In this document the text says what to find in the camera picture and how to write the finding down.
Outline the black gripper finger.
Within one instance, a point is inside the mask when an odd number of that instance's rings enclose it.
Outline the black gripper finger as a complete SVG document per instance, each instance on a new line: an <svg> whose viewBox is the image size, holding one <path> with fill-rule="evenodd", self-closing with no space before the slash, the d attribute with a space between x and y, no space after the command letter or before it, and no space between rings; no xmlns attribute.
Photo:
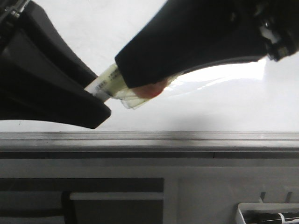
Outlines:
<svg viewBox="0 0 299 224"><path fill-rule="evenodd" d="M169 0L116 55L129 88L267 53L247 0Z"/></svg>
<svg viewBox="0 0 299 224"><path fill-rule="evenodd" d="M96 75L31 0L0 3L0 118L95 129L111 110L85 88Z"/></svg>

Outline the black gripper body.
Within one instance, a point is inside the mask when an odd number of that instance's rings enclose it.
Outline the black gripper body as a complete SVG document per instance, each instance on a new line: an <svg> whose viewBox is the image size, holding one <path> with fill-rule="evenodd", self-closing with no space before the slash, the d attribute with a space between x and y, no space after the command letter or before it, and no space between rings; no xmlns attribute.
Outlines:
<svg viewBox="0 0 299 224"><path fill-rule="evenodd" d="M267 39L268 57L274 61L299 51L299 2L297 0L256 0L254 18Z"/></svg>

